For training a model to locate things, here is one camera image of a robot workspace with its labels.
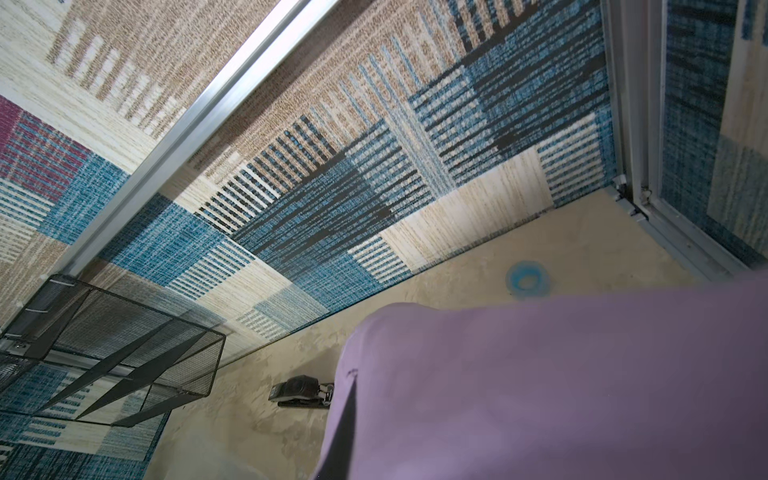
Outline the lilac garment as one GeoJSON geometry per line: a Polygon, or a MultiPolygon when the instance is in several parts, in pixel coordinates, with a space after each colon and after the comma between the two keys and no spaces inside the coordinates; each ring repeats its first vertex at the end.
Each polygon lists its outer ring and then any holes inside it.
{"type": "Polygon", "coordinates": [[[763,479],[767,276],[468,310],[350,335],[318,479],[763,479]]]}

